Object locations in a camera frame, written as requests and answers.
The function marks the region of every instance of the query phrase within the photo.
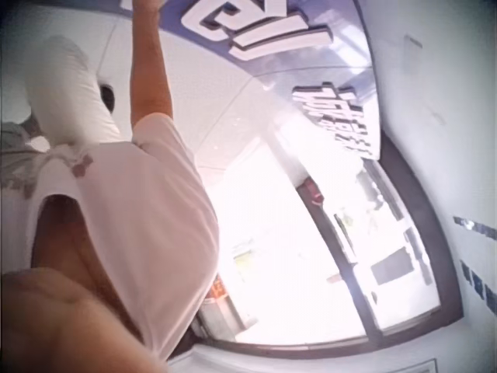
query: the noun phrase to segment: chinese characters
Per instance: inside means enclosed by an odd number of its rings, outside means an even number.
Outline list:
[[[362,107],[350,103],[356,99],[353,89],[336,89],[331,83],[321,87],[296,87],[294,101],[302,103],[302,108],[317,125],[331,131],[335,139],[345,148],[371,156],[371,143]]]
[[[206,39],[230,40],[229,54],[242,61],[332,43],[327,27],[311,29],[299,12],[288,15],[287,0],[265,0],[263,8],[253,0],[199,0],[181,23]]]

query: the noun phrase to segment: hand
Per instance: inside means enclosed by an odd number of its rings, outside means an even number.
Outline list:
[[[133,0],[133,10],[158,12],[167,0]]]

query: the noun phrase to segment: skin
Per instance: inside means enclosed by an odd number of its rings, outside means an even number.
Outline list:
[[[172,117],[158,35],[160,0],[134,0],[131,122]],[[40,214],[32,269],[2,276],[2,366],[9,371],[162,372],[98,260],[77,203]]]

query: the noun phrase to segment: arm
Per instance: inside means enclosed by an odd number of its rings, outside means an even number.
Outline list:
[[[158,35],[160,0],[133,1],[131,126],[151,113],[172,118],[172,101]]]
[[[158,359],[86,289],[54,270],[2,276],[2,369],[161,373]]]

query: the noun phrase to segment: red object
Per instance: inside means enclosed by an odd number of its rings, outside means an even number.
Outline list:
[[[318,206],[322,206],[323,202],[325,201],[325,198],[321,194],[318,184],[316,184],[311,177],[308,177],[304,181],[304,185],[311,194],[312,203]]]

